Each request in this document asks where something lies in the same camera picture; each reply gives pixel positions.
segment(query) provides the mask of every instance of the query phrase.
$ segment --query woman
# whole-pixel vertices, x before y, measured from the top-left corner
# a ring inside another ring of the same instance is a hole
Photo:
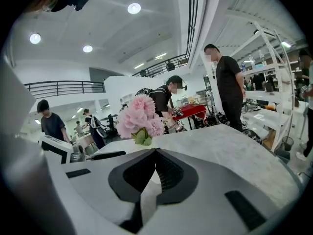
[[[99,126],[97,124],[98,119],[91,115],[91,113],[89,112],[89,109],[84,109],[83,115],[86,115],[85,125],[83,126],[83,129],[87,128],[87,126],[89,125],[91,136],[94,142],[96,143],[96,146],[100,150],[103,146],[105,146],[105,144],[104,144],[102,137],[97,132],[97,127]]]

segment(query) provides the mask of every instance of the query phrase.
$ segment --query trash can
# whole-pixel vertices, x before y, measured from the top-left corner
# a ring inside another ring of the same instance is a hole
[[[294,141],[291,137],[283,137],[281,148],[285,151],[290,151]]]

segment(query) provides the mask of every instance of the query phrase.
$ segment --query desk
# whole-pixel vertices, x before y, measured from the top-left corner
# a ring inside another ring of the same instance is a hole
[[[185,106],[180,107],[181,112],[184,113],[183,116],[176,116],[173,119],[175,121],[183,119],[183,118],[188,118],[190,130],[192,130],[191,123],[190,123],[190,117],[194,120],[195,115],[199,118],[204,119],[206,115],[206,108],[203,105],[191,105],[187,104]]]
[[[85,149],[88,145],[94,143],[94,141],[93,141],[91,134],[89,133],[87,135],[84,135],[81,138],[78,138],[76,140],[76,143],[80,143],[80,145]]]
[[[223,165],[261,189],[279,208],[299,195],[294,175],[277,157],[224,124],[154,137],[150,147],[161,147]],[[143,149],[147,148],[135,144],[134,140],[124,140],[111,142],[95,154],[112,151],[131,153]]]

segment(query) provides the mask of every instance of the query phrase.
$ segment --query flower bouquet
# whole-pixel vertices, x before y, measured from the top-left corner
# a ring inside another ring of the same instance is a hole
[[[119,113],[116,128],[121,138],[132,138],[136,144],[148,146],[152,137],[163,135],[163,120],[156,114],[153,100],[147,95],[138,95]]]

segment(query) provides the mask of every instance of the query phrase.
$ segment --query red table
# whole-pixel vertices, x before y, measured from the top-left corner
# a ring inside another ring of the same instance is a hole
[[[195,118],[194,116],[196,115],[197,117],[204,119],[206,115],[206,108],[203,105],[199,105],[199,104],[193,104],[193,105],[187,104],[185,106],[181,106],[180,110],[181,112],[184,113],[184,115],[173,117],[173,119],[176,121],[176,120],[180,120],[183,118],[188,118],[188,122],[189,122],[191,130],[192,130],[192,127],[190,123],[190,117]]]

